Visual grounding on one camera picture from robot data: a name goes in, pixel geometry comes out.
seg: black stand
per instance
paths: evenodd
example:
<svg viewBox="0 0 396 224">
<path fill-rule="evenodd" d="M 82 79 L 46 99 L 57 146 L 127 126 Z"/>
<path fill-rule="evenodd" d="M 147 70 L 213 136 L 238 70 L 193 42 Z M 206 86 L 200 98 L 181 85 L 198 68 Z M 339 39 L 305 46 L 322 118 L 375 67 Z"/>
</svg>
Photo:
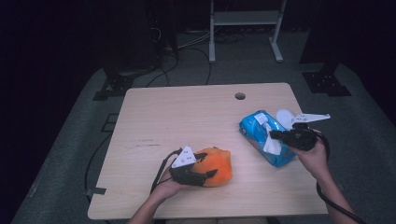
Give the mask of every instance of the black stand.
<svg viewBox="0 0 396 224">
<path fill-rule="evenodd" d="M 339 62 L 326 62 L 318 72 L 303 73 L 313 93 L 327 93 L 329 96 L 351 96 L 346 86 L 341 85 L 334 72 Z"/>
</svg>

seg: hand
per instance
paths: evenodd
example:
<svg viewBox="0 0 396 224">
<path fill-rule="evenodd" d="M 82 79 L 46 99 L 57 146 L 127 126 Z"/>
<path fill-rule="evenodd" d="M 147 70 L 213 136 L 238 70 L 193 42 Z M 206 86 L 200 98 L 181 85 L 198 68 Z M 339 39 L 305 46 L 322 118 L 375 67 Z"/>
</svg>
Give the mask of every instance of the hand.
<svg viewBox="0 0 396 224">
<path fill-rule="evenodd" d="M 152 191 L 152 195 L 158 197 L 160 200 L 166 200 L 170 197 L 175 196 L 181 189 L 185 189 L 187 185 L 181 185 L 172 179 L 171 173 L 169 172 L 169 166 L 163 172 L 159 184 Z"/>
<path fill-rule="evenodd" d="M 290 149 L 298 156 L 305 169 L 315 179 L 326 177 L 330 174 L 327 166 L 326 148 L 319 138 L 315 146 L 309 151 L 303 151 L 295 147 L 290 147 Z"/>
</svg>

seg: white label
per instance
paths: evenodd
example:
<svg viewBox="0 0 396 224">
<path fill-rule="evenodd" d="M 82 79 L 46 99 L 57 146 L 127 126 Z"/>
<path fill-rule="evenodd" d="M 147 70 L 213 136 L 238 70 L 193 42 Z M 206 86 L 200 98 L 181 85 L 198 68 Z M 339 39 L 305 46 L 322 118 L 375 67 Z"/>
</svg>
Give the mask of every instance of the white label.
<svg viewBox="0 0 396 224">
<path fill-rule="evenodd" d="M 263 113 L 255 115 L 254 118 L 260 123 L 260 125 L 263 125 L 265 122 L 268 121 L 268 118 L 265 117 Z"/>
<path fill-rule="evenodd" d="M 172 163 L 172 168 L 177 168 L 185 165 L 190 165 L 195 163 L 197 160 L 195 159 L 194 153 L 190 146 L 185 146 L 183 151 L 180 152 L 176 160 Z"/>
</svg>

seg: shelf leg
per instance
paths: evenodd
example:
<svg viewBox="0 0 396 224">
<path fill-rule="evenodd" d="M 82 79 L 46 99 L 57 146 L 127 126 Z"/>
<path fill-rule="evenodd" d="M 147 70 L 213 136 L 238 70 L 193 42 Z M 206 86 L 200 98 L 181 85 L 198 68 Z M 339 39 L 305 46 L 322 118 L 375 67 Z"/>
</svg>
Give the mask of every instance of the shelf leg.
<svg viewBox="0 0 396 224">
<path fill-rule="evenodd" d="M 276 41 L 277 41 L 277 38 L 279 36 L 280 25 L 282 24 L 283 15 L 285 14 L 286 2 L 287 2 L 287 0 L 283 0 L 282 1 L 282 6 L 280 7 L 279 13 L 277 14 L 277 20 L 276 20 L 274 36 L 271 36 L 269 38 L 270 39 L 271 48 L 273 49 L 276 61 L 278 63 L 283 63 L 283 57 L 282 57 L 282 54 L 280 53 L 280 50 L 279 50 L 279 47 L 277 46 Z"/>
<path fill-rule="evenodd" d="M 210 1 L 210 38 L 209 38 L 209 62 L 214 63 L 216 61 L 215 52 L 215 9 L 214 0 Z"/>
</svg>

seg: white tag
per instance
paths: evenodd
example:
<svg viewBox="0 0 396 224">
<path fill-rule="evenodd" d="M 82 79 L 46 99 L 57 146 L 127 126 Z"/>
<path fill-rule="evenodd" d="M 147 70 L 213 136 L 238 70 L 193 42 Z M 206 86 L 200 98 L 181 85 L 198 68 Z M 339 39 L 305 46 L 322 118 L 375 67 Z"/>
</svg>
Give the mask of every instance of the white tag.
<svg viewBox="0 0 396 224">
<path fill-rule="evenodd" d="M 197 160 L 195 159 L 194 153 L 190 146 L 185 146 L 183 151 L 180 152 L 176 160 L 172 163 L 172 168 L 177 168 L 180 166 L 190 165 L 195 163 Z"/>
<path fill-rule="evenodd" d="M 254 118 L 259 122 L 260 125 L 268 122 L 268 118 L 263 113 L 255 115 Z"/>
<path fill-rule="evenodd" d="M 280 155 L 280 152 L 282 150 L 282 146 L 280 145 L 279 141 L 276 139 L 272 139 L 270 137 L 270 131 L 272 130 L 270 125 L 268 123 L 265 123 L 265 128 L 267 130 L 267 140 L 265 141 L 264 148 L 262 149 L 266 153 L 270 153 L 273 155 Z"/>
</svg>

